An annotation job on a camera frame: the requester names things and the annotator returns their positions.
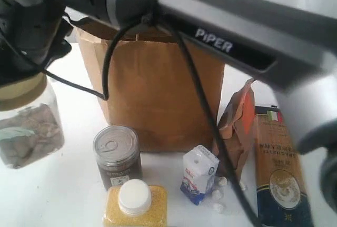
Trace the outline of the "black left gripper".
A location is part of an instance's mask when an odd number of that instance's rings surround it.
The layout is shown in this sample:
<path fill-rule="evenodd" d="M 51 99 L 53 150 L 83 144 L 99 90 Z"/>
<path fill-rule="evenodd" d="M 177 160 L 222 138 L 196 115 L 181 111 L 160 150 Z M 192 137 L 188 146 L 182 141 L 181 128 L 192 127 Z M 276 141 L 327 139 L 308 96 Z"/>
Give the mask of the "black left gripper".
<path fill-rule="evenodd" d="M 67 55 L 72 26 L 59 0 L 1 0 L 1 86 L 40 73 Z"/>

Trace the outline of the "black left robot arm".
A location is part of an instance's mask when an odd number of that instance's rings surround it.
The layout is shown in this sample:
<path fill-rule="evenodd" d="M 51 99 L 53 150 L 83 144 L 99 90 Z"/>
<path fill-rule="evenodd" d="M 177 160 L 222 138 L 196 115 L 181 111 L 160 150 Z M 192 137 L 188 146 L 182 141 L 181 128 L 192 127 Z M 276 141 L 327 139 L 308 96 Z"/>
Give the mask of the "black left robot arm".
<path fill-rule="evenodd" d="M 301 154 L 336 151 L 336 19 L 265 0 L 1 0 L 1 85 L 63 57 L 67 7 L 110 27 L 178 33 L 275 92 Z"/>

